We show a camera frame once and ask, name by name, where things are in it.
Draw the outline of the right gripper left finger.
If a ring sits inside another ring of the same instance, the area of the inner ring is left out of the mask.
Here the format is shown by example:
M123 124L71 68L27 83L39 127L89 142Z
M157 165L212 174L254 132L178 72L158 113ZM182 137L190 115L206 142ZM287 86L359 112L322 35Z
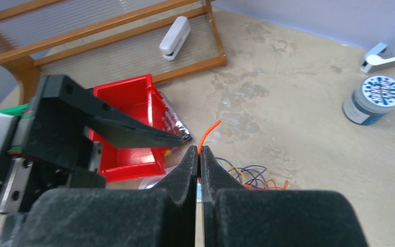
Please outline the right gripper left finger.
M150 189L53 189L0 246L194 246L198 149Z

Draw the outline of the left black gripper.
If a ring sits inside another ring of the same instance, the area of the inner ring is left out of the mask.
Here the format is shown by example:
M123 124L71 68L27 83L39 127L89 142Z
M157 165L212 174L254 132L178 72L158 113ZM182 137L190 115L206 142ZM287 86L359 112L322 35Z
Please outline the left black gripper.
M9 153L19 118L0 113L0 214L27 213L50 189L106 186L97 173L101 144L88 140L82 147L86 127L122 148L176 147L182 142L179 136L153 127L121 124L121 113L67 75L41 77L29 108L27 157ZM83 164L77 166L81 158Z

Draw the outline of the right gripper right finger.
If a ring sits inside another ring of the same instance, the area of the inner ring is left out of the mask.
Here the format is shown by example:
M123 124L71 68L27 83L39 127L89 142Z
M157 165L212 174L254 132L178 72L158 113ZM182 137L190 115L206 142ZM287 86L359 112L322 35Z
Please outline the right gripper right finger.
M367 246L345 196L329 190L248 189L208 146L200 153L205 246Z

